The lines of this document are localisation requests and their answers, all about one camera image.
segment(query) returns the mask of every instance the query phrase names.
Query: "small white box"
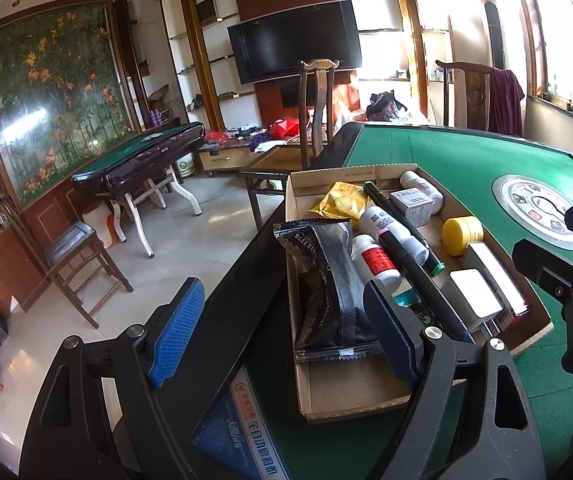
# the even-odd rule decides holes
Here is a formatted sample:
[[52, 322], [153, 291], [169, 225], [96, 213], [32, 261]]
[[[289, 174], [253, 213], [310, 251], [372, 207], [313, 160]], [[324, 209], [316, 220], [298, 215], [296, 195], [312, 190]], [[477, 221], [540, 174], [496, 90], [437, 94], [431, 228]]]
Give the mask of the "small white box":
[[502, 305], [477, 269], [454, 270], [441, 290], [471, 332], [502, 311]]
[[503, 310], [495, 316], [500, 329], [506, 330], [516, 317], [528, 312], [529, 305], [506, 272], [493, 251], [484, 242], [475, 242], [466, 247], [461, 259], [465, 269], [477, 269], [495, 292]]
[[410, 187], [394, 191], [391, 193], [391, 198], [415, 227], [426, 224], [431, 218], [433, 201], [419, 189]]

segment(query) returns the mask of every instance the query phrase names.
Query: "yellow jar lid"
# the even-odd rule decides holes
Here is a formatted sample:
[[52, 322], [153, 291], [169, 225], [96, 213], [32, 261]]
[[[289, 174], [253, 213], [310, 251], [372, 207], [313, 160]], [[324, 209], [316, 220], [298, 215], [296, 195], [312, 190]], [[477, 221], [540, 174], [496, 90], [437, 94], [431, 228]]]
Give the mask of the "yellow jar lid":
[[451, 256], [462, 256], [468, 244], [482, 240], [484, 229], [474, 216], [449, 218], [442, 227], [442, 244]]

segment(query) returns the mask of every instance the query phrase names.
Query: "yellow plastic wrapper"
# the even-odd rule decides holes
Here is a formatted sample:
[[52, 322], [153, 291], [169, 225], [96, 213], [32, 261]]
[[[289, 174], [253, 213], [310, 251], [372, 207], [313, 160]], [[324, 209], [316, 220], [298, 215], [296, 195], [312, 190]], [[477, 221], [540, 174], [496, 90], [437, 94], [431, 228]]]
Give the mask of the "yellow plastic wrapper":
[[336, 182], [321, 202], [310, 211], [324, 218], [350, 218], [351, 225], [356, 228], [366, 209], [366, 201], [362, 186]]

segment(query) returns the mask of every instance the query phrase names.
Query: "white plastic bottle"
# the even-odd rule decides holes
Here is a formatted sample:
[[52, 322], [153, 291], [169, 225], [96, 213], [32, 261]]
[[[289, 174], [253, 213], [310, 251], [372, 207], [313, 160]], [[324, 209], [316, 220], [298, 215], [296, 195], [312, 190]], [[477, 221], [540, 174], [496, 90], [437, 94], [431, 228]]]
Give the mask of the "white plastic bottle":
[[402, 176], [399, 178], [399, 183], [402, 184], [404, 189], [416, 187], [428, 196], [433, 201], [431, 215], [437, 213], [442, 208], [442, 205], [444, 205], [444, 196], [438, 191], [437, 187], [433, 186], [426, 178], [420, 177], [414, 171], [402, 173]]
[[390, 231], [417, 263], [424, 265], [428, 258], [428, 249], [406, 227], [377, 205], [368, 208], [360, 217], [360, 231], [374, 240], [379, 239], [381, 232]]
[[359, 235], [353, 239], [351, 260], [364, 283], [381, 280], [391, 294], [399, 288], [402, 275], [372, 236]]

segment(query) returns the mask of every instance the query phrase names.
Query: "green felt tabletop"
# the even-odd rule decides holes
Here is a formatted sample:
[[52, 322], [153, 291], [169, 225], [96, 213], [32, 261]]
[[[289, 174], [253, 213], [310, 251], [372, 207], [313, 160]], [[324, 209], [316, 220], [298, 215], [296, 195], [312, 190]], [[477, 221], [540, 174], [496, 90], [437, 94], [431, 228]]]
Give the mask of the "green felt tabletop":
[[158, 133], [162, 134], [161, 136], [156, 136], [153, 139], [146, 140], [150, 135], [143, 135], [135, 137], [135, 139], [131, 139], [121, 146], [111, 150], [105, 155], [102, 155], [100, 158], [94, 160], [88, 166], [85, 166], [81, 170], [78, 171], [78, 174], [84, 173], [93, 173], [95, 171], [105, 170], [106, 168], [111, 167], [118, 162], [121, 162], [125, 158], [133, 155], [134, 153], [138, 153], [142, 150], [145, 150], [152, 144], [156, 144], [157, 142], [161, 142], [162, 139], [166, 139], [177, 133], [181, 127], [175, 128], [168, 128], [166, 130], [160, 130]]
[[[560, 190], [573, 203], [573, 157], [528, 144], [473, 136], [440, 128], [367, 124], [356, 140], [347, 166], [412, 162], [449, 189], [494, 234], [509, 253], [523, 237], [533, 237], [500, 208], [493, 181], [521, 174]], [[551, 249], [573, 260], [573, 251]], [[517, 359], [537, 419], [549, 471], [567, 456], [573, 429], [573, 375], [560, 364], [566, 348], [560, 304], [535, 287], [551, 314], [554, 331]], [[356, 420], [308, 425], [300, 415], [287, 309], [276, 306], [263, 320], [247, 354], [252, 381], [294, 480], [361, 480], [393, 435], [401, 410]], [[449, 399], [452, 410], [431, 463], [444, 460], [453, 432], [461, 388]]]

